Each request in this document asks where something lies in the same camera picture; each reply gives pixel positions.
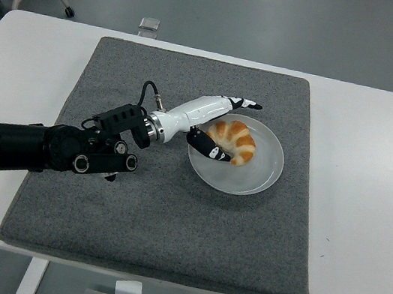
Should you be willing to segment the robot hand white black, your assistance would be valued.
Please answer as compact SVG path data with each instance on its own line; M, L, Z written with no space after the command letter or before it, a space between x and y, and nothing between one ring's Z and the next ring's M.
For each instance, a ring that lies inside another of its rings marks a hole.
M215 161L228 162L231 155L224 152L199 125L225 116L238 108L261 110L258 103L237 97L205 96L172 108L169 112L154 111L149 116L155 127L157 141L169 142L175 134L187 132L186 140L193 149Z

